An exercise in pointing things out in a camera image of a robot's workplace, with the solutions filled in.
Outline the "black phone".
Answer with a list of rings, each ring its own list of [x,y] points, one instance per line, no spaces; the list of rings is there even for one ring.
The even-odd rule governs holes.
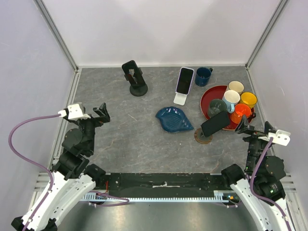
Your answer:
[[[230,124],[231,120],[228,116],[228,112],[222,111],[213,116],[201,125],[203,134],[206,137],[213,135],[214,133],[222,130]]]
[[[125,79],[131,84],[143,84],[143,80],[141,79],[142,73],[140,68],[137,66],[134,60],[128,61],[122,64],[122,70],[124,72]]]

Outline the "purple case phone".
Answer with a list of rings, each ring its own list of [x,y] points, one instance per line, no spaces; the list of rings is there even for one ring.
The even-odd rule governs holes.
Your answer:
[[[176,93],[188,95],[191,88],[193,76],[194,76],[193,69],[182,67],[180,69],[180,74],[176,86]]]

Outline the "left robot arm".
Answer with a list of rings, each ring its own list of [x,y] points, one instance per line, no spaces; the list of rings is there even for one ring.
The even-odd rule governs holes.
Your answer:
[[[92,189],[105,185],[105,171],[89,164],[94,153],[95,130],[110,122],[106,104],[94,107],[93,117],[85,112],[82,103],[75,103],[53,115],[77,128],[65,134],[63,152],[56,165],[47,170],[50,178],[38,200],[22,217],[13,219],[17,231],[55,231],[68,212]]]

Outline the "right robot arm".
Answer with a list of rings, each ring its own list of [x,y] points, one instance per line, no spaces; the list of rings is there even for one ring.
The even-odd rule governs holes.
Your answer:
[[[264,131],[258,131],[243,116],[235,132],[247,134],[247,159],[245,169],[233,164],[222,170],[221,186],[232,189],[239,196],[259,231],[294,231],[288,212],[286,194],[281,179],[286,177],[284,161],[268,155],[274,145],[287,146],[290,133],[275,130],[265,122]]]

